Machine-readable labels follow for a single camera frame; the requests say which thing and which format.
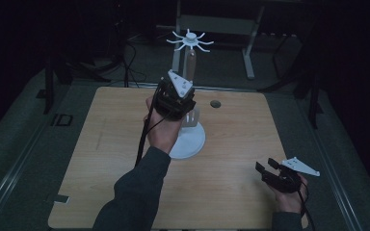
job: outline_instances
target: human hand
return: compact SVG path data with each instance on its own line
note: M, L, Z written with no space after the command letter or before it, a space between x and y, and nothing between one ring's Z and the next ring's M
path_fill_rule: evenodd
M148 109L151 107L152 96L146 101ZM148 129L152 128L148 132L148 141L151 146L159 148L160 150L170 154L173 146L178 138L179 129L181 128L182 120L170 121L164 119L160 114L153 110L151 119L149 121Z
M298 173L302 179L302 185L300 186L300 192L303 196L304 201L307 199L306 194L306 185L307 180ZM269 186L269 188L275 193L276 202L277 202L277 212L289 212L300 214L302 212L302 200L297 192L284 193L276 190L275 188Z

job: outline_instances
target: dark sleeve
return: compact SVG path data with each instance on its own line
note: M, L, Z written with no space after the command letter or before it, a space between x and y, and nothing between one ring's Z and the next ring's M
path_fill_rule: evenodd
M272 230L273 231L303 230L302 215L286 212L273 213Z
M92 230L149 231L170 162L167 153L150 147L140 163L117 181L115 198L101 209Z

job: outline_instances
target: dark floor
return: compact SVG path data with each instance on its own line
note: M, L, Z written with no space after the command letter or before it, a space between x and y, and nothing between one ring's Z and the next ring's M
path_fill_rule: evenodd
M173 51L165 43L169 36L161 32L156 43L148 43L141 35L130 38L132 47L127 47L125 57L130 60L136 54L130 87L137 87L134 80L140 85L146 77L144 82L152 84L167 75ZM251 54L254 80L246 78L241 44L231 48L219 44L212 46L210 53L198 52L195 85L256 91L276 83L279 79L272 58L279 42L270 36L257 38ZM299 48L300 43L290 38L277 56L289 66ZM44 72L25 87L0 122L0 184L15 163L21 168L18 174L13 169L13 175L19 177L1 194L0 231L49 230L51 198L60 188L93 95L100 86L122 87L124 73L122 67L104 73L105 78L113 79L111 84L74 73L71 86L55 85L55 105L48 115L42 113L44 100L36 98L44 86ZM307 119L309 99L295 98L295 86L292 83L265 95L286 156L296 156L321 172L318 178L308 177L307 207L316 228L370 230L370 179L350 138L323 91L319 98L322 113L317 115L318 129L314 129ZM54 114L73 115L71 126L50 126Z

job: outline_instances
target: table top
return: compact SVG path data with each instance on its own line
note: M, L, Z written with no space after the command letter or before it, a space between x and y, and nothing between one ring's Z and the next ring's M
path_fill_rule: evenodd
M59 190L52 228L91 228L114 184L135 164L155 89L99 88ZM220 108L210 105L219 100ZM255 170L285 154L261 93L196 90L206 141L189 159L174 160L161 192L154 229L253 229L271 227L275 197ZM304 216L303 226L307 226Z

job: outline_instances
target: background table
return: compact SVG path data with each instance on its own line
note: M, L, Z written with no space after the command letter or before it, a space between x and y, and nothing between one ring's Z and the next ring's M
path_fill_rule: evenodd
M154 89L100 88L94 97L55 203L52 228L91 228L114 196L115 182L133 168ZM266 98L261 93L197 90L206 142L198 155L172 160L155 229L268 228L273 193L254 165L285 159ZM219 100L219 109L210 106ZM304 217L303 225L307 226Z

